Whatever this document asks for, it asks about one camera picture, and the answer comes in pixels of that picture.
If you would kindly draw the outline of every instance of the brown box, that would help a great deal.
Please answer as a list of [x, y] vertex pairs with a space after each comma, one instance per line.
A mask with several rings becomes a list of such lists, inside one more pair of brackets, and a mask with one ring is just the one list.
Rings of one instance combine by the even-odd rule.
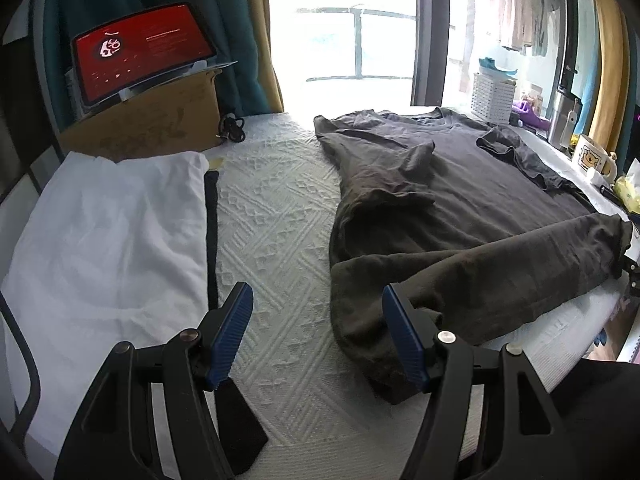
[[73, 124], [60, 134], [60, 144], [115, 162], [217, 146], [220, 112], [213, 81], [219, 73], [205, 70], [146, 90]]

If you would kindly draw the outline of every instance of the yellow curtain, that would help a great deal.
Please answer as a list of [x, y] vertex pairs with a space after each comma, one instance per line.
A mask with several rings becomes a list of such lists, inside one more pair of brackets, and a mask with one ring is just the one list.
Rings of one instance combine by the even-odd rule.
[[602, 75], [589, 136], [614, 152], [629, 92], [629, 40], [626, 19], [616, 0], [595, 0], [600, 23]]
[[271, 63], [269, 0], [249, 0], [254, 37], [258, 45], [258, 81], [273, 112], [283, 112], [282, 93]]

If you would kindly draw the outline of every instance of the white plastic basket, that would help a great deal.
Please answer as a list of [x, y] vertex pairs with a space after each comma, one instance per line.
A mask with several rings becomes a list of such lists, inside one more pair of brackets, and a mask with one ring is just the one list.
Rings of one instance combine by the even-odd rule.
[[488, 123], [508, 124], [515, 94], [515, 84], [476, 73], [471, 111]]

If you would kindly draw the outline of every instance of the blue gripper pad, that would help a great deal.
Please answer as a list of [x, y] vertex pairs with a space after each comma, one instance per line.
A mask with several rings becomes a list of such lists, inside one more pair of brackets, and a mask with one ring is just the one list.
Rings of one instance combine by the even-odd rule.
[[382, 313], [407, 379], [421, 392], [426, 391], [429, 375], [425, 369], [424, 348], [404, 306], [389, 285], [382, 292]]
[[229, 377], [231, 365], [234, 363], [253, 310], [254, 291], [249, 285], [242, 283], [211, 348], [211, 366], [207, 374], [207, 382], [213, 389]]

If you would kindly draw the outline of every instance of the yellow tag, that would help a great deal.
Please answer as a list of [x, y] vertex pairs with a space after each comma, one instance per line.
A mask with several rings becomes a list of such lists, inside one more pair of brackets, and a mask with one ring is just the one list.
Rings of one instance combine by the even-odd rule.
[[225, 159], [222, 158], [221, 156], [219, 156], [218, 158], [212, 158], [209, 161], [209, 171], [218, 170], [220, 168], [220, 166], [222, 166], [222, 163], [224, 161], [225, 161]]

